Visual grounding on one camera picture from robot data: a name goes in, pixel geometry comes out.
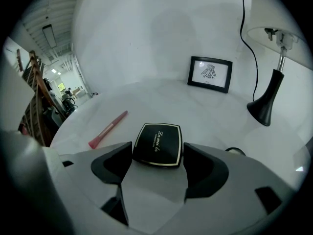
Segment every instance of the desk lamp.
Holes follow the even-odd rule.
[[[256,120],[270,126],[273,103],[284,78],[285,58],[313,70],[312,55],[299,26],[280,0],[252,0],[247,34],[261,45],[280,53],[277,69],[273,70],[265,93],[247,104]]]

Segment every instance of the black picture frame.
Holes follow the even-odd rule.
[[[194,73],[194,67],[195,67],[195,61],[203,61],[203,62],[210,62],[210,63],[227,65],[228,69],[227,69],[225,86],[220,87],[220,86],[216,86],[216,85],[192,81],[192,77],[193,77],[193,73]],[[222,59],[217,59],[217,58],[209,58],[209,57],[194,57],[194,56],[192,56],[191,62],[190,62],[190,71],[189,71],[187,84],[191,85],[191,86],[197,86],[197,87],[202,87],[202,88],[218,91],[218,92],[228,93],[232,67],[233,67],[233,63],[230,61],[227,61],[227,60],[222,60]]]

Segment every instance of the white tabletop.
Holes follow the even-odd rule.
[[[295,170],[309,161],[305,144],[275,106],[271,126],[265,127],[250,115],[247,103],[232,91],[223,94],[188,86],[183,81],[130,84],[100,94],[79,107],[63,123],[51,147],[60,155],[91,150],[88,142],[127,110],[128,115],[98,148],[127,141],[134,145],[145,123],[177,124],[183,142],[222,150],[240,148],[298,188],[305,174]]]

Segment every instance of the pink makeup brush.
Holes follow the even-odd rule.
[[[109,133],[109,131],[112,130],[113,127],[116,126],[123,119],[124,116],[126,116],[126,114],[127,111],[124,111],[121,115],[114,119],[112,123],[110,123],[97,137],[88,142],[89,146],[92,149],[95,149],[98,146],[99,142],[104,138],[104,136]]]

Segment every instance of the ceiling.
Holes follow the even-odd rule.
[[[70,50],[71,26],[77,0],[33,0],[24,11],[21,22],[25,29],[48,56],[51,62],[57,61],[59,55],[50,48],[42,28],[52,25],[57,42],[55,48],[61,55]]]

